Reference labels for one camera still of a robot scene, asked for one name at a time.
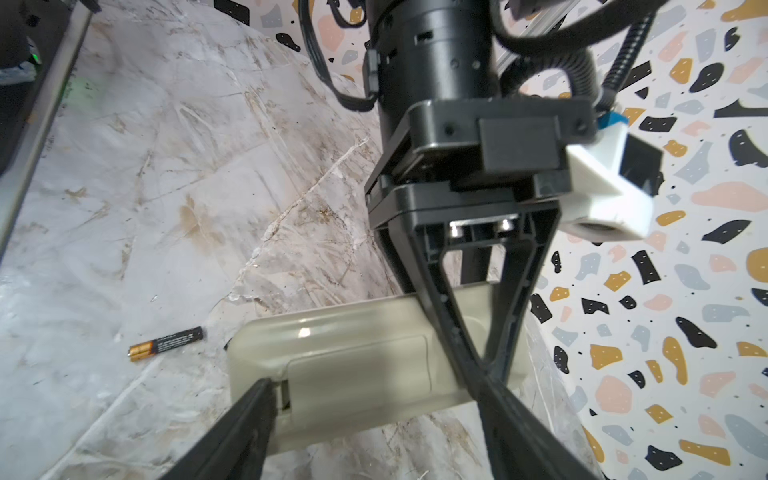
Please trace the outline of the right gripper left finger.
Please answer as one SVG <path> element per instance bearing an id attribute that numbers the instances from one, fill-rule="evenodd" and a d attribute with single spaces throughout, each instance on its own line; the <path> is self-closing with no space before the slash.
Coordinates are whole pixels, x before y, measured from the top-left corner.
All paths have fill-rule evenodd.
<path id="1" fill-rule="evenodd" d="M 275 384 L 262 378 L 163 478 L 259 479 L 276 416 Z"/>

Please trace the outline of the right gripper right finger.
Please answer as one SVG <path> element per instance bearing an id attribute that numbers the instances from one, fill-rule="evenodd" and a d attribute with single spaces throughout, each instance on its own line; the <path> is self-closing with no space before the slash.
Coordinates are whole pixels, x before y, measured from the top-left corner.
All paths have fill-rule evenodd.
<path id="1" fill-rule="evenodd" d="M 496 379 L 473 386 L 496 479 L 595 479 L 533 413 Z"/>

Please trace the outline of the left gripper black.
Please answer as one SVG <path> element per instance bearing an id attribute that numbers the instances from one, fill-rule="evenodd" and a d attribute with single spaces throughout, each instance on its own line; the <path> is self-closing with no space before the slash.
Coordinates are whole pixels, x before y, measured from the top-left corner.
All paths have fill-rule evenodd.
<path id="1" fill-rule="evenodd" d="M 424 99 L 379 107 L 385 150 L 365 186 L 456 376 L 478 396 L 506 386 L 526 306 L 571 192 L 566 148 L 597 134 L 591 101 Z M 500 246 L 499 280 L 453 288 L 451 252 Z"/>

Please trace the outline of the white remote control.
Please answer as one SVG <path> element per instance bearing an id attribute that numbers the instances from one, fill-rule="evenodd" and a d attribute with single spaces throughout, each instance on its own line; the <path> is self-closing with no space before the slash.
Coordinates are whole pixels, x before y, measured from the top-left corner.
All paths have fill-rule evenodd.
<path id="1" fill-rule="evenodd" d="M 415 295 L 260 318 L 227 344 L 230 391 L 276 384 L 268 452 L 470 402 Z"/>

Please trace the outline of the black AAA battery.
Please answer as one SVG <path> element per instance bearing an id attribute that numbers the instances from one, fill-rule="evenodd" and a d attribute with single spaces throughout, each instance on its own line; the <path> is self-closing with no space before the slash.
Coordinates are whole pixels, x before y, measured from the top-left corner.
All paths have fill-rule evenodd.
<path id="1" fill-rule="evenodd" d="M 128 349 L 127 357 L 132 362 L 144 360 L 157 354 L 195 343 L 203 338 L 204 330 L 201 326 L 198 326 L 133 345 Z"/>

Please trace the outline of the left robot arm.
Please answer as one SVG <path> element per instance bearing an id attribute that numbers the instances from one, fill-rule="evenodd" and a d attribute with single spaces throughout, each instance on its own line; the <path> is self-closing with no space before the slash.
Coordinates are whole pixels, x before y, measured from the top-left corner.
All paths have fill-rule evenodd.
<path id="1" fill-rule="evenodd" d="M 369 177 L 369 224 L 473 397 L 506 382 L 529 296 L 572 182 L 565 149 L 597 133 L 588 52 L 542 49 L 503 73 L 494 1 L 373 1 L 365 71 L 384 153 Z M 443 267 L 465 253 L 468 282 L 504 249 L 486 344 L 470 337 Z"/>

